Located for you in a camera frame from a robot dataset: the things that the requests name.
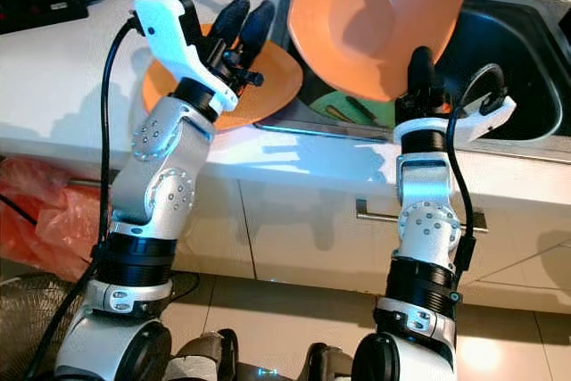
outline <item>cabinet handle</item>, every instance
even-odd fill
[[[360,198],[355,200],[355,211],[357,212],[357,219],[375,220],[388,223],[397,223],[399,221],[399,217],[392,214],[370,213],[367,210],[367,200]],[[465,229],[466,225],[462,224],[462,230]],[[479,232],[481,234],[487,234],[490,232],[485,220],[485,215],[481,211],[474,211],[474,232]]]

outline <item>floor tile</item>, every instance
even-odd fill
[[[536,312],[553,381],[571,376],[571,315]]]
[[[233,328],[240,361],[297,378],[315,342],[353,355],[373,329],[373,306],[372,295],[222,277],[206,330]]]
[[[459,381],[551,380],[531,311],[464,305],[457,326]]]
[[[215,276],[202,274],[196,292],[173,302],[162,313],[162,322],[172,336],[173,353],[203,332],[215,281]]]

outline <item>black robotic finger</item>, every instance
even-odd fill
[[[238,50],[242,52],[240,65],[245,69],[252,66],[254,59],[264,46],[275,14],[274,4],[269,0],[264,0],[248,15],[238,42]]]
[[[209,37],[217,37],[231,47],[240,33],[242,24],[250,11],[250,0],[233,0],[216,17]]]

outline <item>black cable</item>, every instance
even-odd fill
[[[459,105],[452,110],[450,119],[448,121],[448,127],[446,128],[446,152],[448,154],[448,160],[450,161],[450,166],[454,177],[458,182],[458,187],[460,189],[460,194],[462,195],[462,201],[464,203],[464,211],[466,212],[466,236],[474,235],[474,209],[472,207],[472,199],[470,198],[470,193],[468,192],[468,187],[466,186],[466,181],[462,176],[460,171],[460,166],[458,165],[458,160],[456,158],[456,150],[454,149],[454,133],[456,132],[456,123],[458,122],[458,117],[462,107]]]
[[[18,204],[16,204],[14,201],[12,201],[7,196],[0,194],[0,201],[2,201],[8,207],[10,207],[14,211],[16,211],[18,214],[20,214],[25,220],[27,220],[33,226],[37,225],[37,220],[32,218],[29,214],[26,213],[26,211],[24,211],[24,209],[22,209]]]
[[[109,84],[111,78],[111,70],[113,65],[113,60],[119,49],[121,41],[125,38],[128,32],[134,28],[133,19],[129,19],[120,28],[117,36],[113,39],[109,53],[107,54],[107,59],[105,60],[105,65],[103,67],[103,79],[101,83],[101,138],[102,138],[102,152],[101,152],[101,197],[99,202],[99,236],[97,237],[97,246],[101,247],[102,243],[105,241],[107,235],[107,222],[109,217],[108,203],[109,203],[109,114],[108,114],[108,99],[109,99]],[[79,294],[85,289],[87,283],[91,277],[95,274],[97,266],[99,264],[99,253],[94,252],[93,259],[87,267],[86,271],[83,273],[79,281],[72,287],[70,292],[67,294],[62,304],[59,306],[54,316],[50,320],[42,340],[36,349],[34,358],[29,364],[28,371],[24,378],[25,381],[32,381],[37,373],[46,352],[52,342],[57,328],[60,326],[63,317],[65,316],[67,310],[71,304],[76,300]]]
[[[103,78],[101,81],[101,197],[99,199],[99,237],[97,243],[101,244],[107,237],[107,226],[109,218],[109,82],[113,60],[119,49],[121,41],[133,29],[133,21],[129,19],[120,28],[113,39],[105,66],[103,67]]]
[[[454,257],[454,265],[456,265],[454,289],[458,288],[462,272],[468,269],[472,258],[472,252],[476,245],[476,239],[474,238],[474,208],[472,206],[472,199],[470,198],[468,186],[466,185],[466,181],[464,180],[462,171],[458,165],[456,150],[454,149],[456,123],[461,111],[462,107],[459,103],[459,105],[452,110],[450,119],[448,120],[448,127],[446,128],[446,153],[448,154],[448,160],[450,162],[452,172],[454,173],[454,177],[458,182],[460,194],[462,195],[462,202],[464,203],[464,212],[466,213],[466,230],[464,232],[464,236],[460,238],[458,249],[456,250],[456,256]]]
[[[95,273],[96,268],[97,268],[97,262],[96,259],[93,259],[91,261],[91,264],[87,267],[86,271],[79,279],[79,281],[72,287],[70,292],[63,300],[62,304],[58,307],[54,316],[50,320],[50,324],[47,326],[44,335],[42,336],[42,340],[37,346],[36,353],[34,354],[32,362],[28,366],[28,371],[26,372],[24,381],[32,381],[36,376],[37,370],[39,369],[40,365],[42,364],[42,361],[44,360],[44,357],[46,356],[46,352],[49,349],[50,344],[52,343],[52,338],[54,337],[57,328],[60,326],[63,317],[65,317],[65,314],[68,311],[69,307],[73,304],[73,302],[76,300],[79,294],[87,286],[87,282]]]

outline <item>kitchen counter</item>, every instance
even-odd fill
[[[231,0],[193,1],[201,22],[208,22]],[[252,6],[260,1],[251,0]],[[89,7],[85,20],[0,36],[0,154],[38,156],[97,177],[103,63],[132,2],[104,0]],[[145,40],[133,33],[113,65],[110,121],[115,169],[126,162],[131,130],[145,116],[140,88],[151,61]],[[215,138],[205,172],[393,195],[399,153],[400,147],[392,144],[250,126]],[[566,164],[482,153],[459,153],[459,162],[474,195],[571,205],[571,168]]]

